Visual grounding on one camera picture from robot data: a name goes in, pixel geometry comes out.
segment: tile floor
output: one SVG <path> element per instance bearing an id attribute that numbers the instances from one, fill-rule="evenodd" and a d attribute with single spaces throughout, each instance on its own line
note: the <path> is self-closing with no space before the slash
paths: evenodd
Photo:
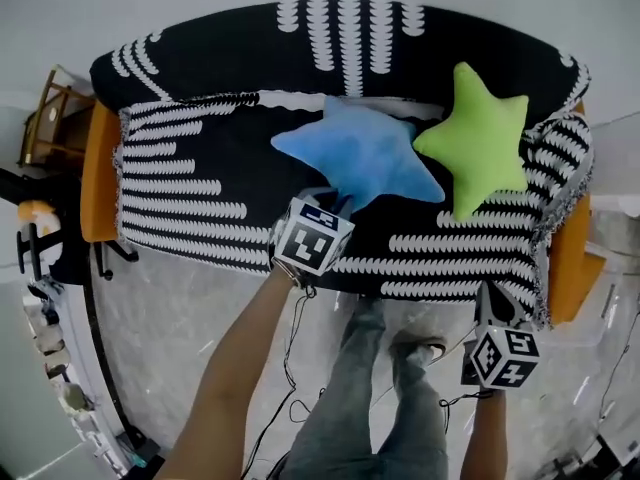
<path id="1" fill-rule="evenodd" d="M 599 214 L 592 222 L 592 239 L 601 246 L 633 254 L 639 244 L 634 245 L 638 227 L 638 222 Z M 620 238 L 623 232 L 626 238 Z M 635 260 L 607 254 L 607 272 L 600 277 L 576 321 L 539 333 L 542 363 L 521 390 L 509 395 L 509 478 L 535 478 L 550 460 L 582 455 L 593 443 L 602 395 L 624 348 L 640 289 L 638 277 L 628 275 L 638 272 Z M 148 250 L 140 251 L 137 264 L 125 264 L 114 255 L 108 261 L 114 279 L 96 281 L 95 297 L 115 382 L 133 423 L 169 449 L 187 418 L 210 354 L 261 279 Z M 299 386 L 297 396 L 310 407 L 325 385 L 336 356 L 348 318 L 347 299 L 348 296 L 337 299 L 335 292 L 322 291 L 305 309 L 290 365 Z M 295 300 L 296 295 L 292 294 L 253 399 L 247 451 L 288 390 L 282 357 Z M 471 327 L 470 306 L 398 301 L 386 304 L 390 330 L 418 321 L 432 332 L 444 334 L 452 345 Z M 620 364 L 607 404 L 610 399 L 625 400 L 625 394 L 633 388 L 640 367 L 640 349 L 633 346 L 640 340 L 638 334 L 634 332 L 631 350 Z M 461 359 L 462 348 L 458 348 L 428 372 L 429 380 L 443 398 L 469 392 L 459 383 Z M 381 353 L 373 376 L 374 449 L 386 437 L 395 413 L 395 395 L 384 394 L 390 383 L 390 361 Z M 618 411 L 636 409 L 635 402 L 625 403 L 632 405 L 625 408 L 620 402 Z M 299 406 L 294 409 L 295 418 L 304 417 Z M 452 408 L 447 436 L 450 478 L 459 476 L 473 411 L 473 401 L 461 401 Z M 291 445 L 300 425 L 291 423 L 286 412 L 266 435 L 250 477 L 265 478 Z"/>

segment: jeans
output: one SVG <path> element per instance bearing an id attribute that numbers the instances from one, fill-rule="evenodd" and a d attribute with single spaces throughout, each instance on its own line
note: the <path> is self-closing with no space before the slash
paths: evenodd
<path id="1" fill-rule="evenodd" d="M 280 479 L 447 478 L 442 410 L 425 379 L 424 366 L 432 357 L 425 347 L 391 348 L 399 405 L 391 433 L 372 453 L 371 375 L 384 330 L 382 305 L 360 299 L 329 385 L 298 433 Z"/>

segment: throw blanket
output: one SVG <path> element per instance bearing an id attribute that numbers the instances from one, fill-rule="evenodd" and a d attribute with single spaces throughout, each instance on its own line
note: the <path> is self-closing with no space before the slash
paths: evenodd
<path id="1" fill-rule="evenodd" d="M 446 201 L 377 198 L 353 216 L 345 256 L 321 286 L 459 303 L 472 302 L 480 282 L 492 279 L 547 322 L 547 246 L 592 167 L 589 128 L 572 112 L 588 72 L 524 34 L 440 9 L 269 4 L 180 24 L 98 59 L 96 92 L 122 110 L 124 124 L 122 235 L 266 274 L 271 224 L 301 189 L 327 184 L 273 149 L 271 137 L 320 119 L 325 94 L 422 130 L 450 108 L 452 69 L 461 60 L 496 96 L 529 95 L 520 146 L 528 190 L 497 192 L 458 223 L 450 174 L 422 158 Z"/>

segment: white cube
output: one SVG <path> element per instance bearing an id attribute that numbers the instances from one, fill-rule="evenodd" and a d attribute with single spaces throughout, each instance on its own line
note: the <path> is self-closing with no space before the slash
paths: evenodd
<path id="1" fill-rule="evenodd" d="M 294 197 L 283 223 L 274 256 L 321 276 L 346 247 L 354 224 Z"/>
<path id="2" fill-rule="evenodd" d="M 471 353 L 471 360 L 485 388 L 519 388 L 540 361 L 533 333 L 486 326 Z"/>

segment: blue star pillow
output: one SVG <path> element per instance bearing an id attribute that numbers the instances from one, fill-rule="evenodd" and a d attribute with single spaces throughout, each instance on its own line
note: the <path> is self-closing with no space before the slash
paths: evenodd
<path id="1" fill-rule="evenodd" d="M 381 194 L 427 203 L 444 191 L 413 151 L 415 126 L 361 105 L 327 96 L 324 118 L 271 139 L 278 151 L 320 171 L 354 211 Z"/>

